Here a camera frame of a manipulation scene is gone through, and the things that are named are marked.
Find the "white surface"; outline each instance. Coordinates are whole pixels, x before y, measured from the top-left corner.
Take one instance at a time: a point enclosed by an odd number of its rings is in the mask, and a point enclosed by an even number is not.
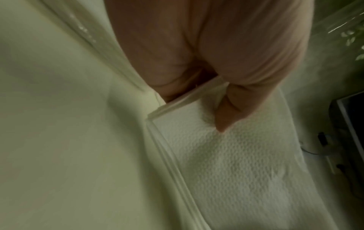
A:
[[[199,88],[149,118],[192,217],[214,230],[338,229],[303,161],[282,94],[222,135],[213,111],[224,91]]]
[[[146,160],[154,94],[85,47],[0,1],[0,229],[176,229]]]

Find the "paper towel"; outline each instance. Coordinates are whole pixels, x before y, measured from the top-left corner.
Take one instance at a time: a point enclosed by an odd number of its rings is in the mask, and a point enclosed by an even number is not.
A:
[[[147,126],[196,229],[337,229],[306,169],[279,90],[224,134],[208,82],[150,114]]]

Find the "hand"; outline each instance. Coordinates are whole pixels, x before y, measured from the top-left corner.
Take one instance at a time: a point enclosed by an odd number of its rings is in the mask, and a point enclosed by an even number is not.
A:
[[[218,131],[249,116],[303,57],[313,0],[105,0],[120,46],[170,102],[221,75]]]

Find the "textured paper towel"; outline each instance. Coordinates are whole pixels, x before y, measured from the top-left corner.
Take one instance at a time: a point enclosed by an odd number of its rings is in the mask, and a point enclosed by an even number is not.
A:
[[[213,111],[226,86],[216,87],[219,81],[148,121],[193,221],[215,230],[337,229],[306,170],[280,91],[220,134]]]

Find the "white paper towel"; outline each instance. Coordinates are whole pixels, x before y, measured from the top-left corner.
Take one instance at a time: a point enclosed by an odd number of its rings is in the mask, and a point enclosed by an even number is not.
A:
[[[306,170],[279,90],[224,134],[216,78],[150,114],[147,126],[197,229],[337,229]]]

